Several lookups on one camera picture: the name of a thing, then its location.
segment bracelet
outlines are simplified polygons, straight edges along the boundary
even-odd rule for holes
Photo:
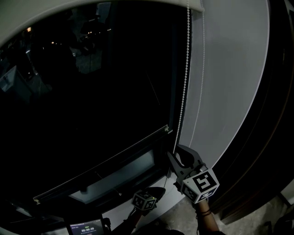
[[[205,217],[205,216],[207,216],[207,215],[210,215],[211,214],[211,210],[209,209],[208,211],[206,211],[206,212],[201,212],[201,216],[202,217]]]

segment digital timer display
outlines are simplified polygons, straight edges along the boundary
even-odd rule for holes
[[[71,224],[73,235],[102,235],[104,234],[101,220],[93,220],[80,224]]]

